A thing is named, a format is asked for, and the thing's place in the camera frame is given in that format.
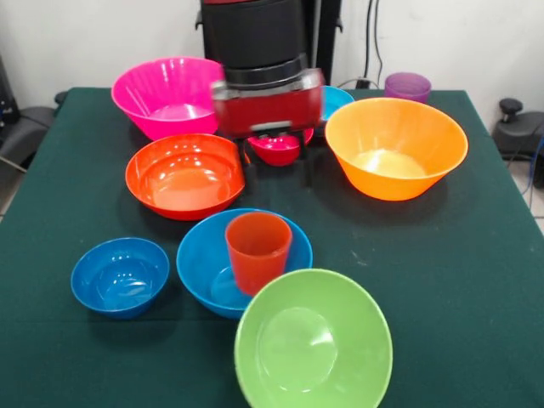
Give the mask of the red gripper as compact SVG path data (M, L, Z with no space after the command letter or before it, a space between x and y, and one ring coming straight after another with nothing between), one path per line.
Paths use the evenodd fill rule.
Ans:
M295 81L268 89L236 90L225 81L212 84L212 106L218 129L228 138L249 138L261 133L299 131L299 158L308 155L313 127L320 123L321 70L304 70ZM246 140L237 139L241 165L250 165Z

